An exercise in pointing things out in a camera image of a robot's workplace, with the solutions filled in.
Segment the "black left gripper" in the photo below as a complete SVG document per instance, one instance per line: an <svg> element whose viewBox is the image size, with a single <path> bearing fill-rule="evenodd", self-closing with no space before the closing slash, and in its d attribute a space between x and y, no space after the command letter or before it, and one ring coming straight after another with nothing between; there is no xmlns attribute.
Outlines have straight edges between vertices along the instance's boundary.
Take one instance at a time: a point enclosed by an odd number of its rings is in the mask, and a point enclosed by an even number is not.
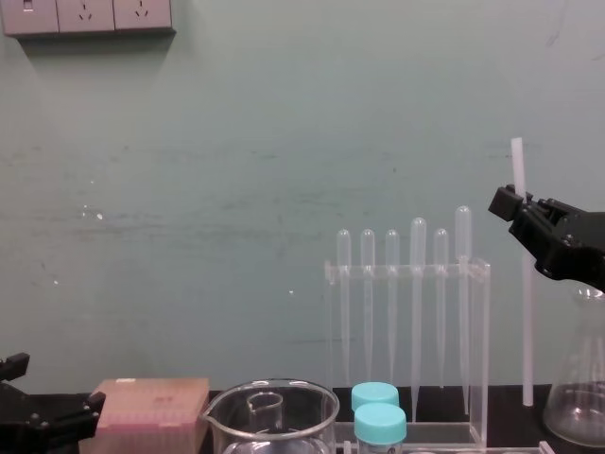
<svg viewBox="0 0 605 454"><path fill-rule="evenodd" d="M95 436L103 392L26 393L10 383L27 372L30 355L0 360L1 452L79 453L78 441Z"/></svg>

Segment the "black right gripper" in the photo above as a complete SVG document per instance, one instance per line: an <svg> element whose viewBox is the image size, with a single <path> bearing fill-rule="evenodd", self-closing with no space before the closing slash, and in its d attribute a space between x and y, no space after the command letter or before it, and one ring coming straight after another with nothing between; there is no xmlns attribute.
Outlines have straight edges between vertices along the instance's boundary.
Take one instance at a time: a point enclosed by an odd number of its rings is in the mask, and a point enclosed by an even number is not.
<svg viewBox="0 0 605 454"><path fill-rule="evenodd" d="M573 280L604 289L604 213L587 212L555 199L534 201L499 187L489 211L510 223L509 233L553 280Z"/></svg>

